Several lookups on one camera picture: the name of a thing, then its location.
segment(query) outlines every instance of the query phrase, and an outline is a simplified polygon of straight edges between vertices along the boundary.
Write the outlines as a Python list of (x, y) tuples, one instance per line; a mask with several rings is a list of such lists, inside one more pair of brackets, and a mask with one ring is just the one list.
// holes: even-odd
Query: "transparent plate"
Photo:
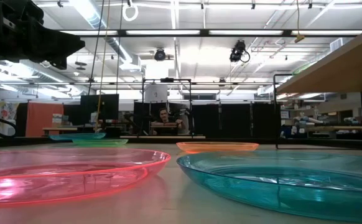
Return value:
[(178, 142), (177, 146), (187, 153), (215, 151), (254, 151), (259, 144), (247, 142)]
[(0, 152), (0, 206), (112, 194), (155, 175), (169, 160), (142, 149)]
[(75, 134), (58, 134), (50, 135), (50, 139), (55, 141), (74, 140), (74, 139), (101, 139), (106, 133), (75, 133)]
[(128, 141), (128, 139), (74, 139), (73, 143), (83, 147), (119, 147)]
[(177, 159), (196, 183), (249, 205), (362, 223), (362, 156), (234, 151)]

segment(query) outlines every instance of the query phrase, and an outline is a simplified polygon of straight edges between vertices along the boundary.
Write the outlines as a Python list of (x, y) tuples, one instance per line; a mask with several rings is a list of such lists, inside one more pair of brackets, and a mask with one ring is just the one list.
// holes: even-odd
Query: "blue plastic plate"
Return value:
[(55, 141), (74, 140), (74, 139), (101, 139), (106, 133), (76, 133), (76, 134), (59, 134), (50, 135), (50, 139)]
[(239, 202), (362, 223), (362, 156), (235, 151), (190, 154), (178, 165), (196, 183)]

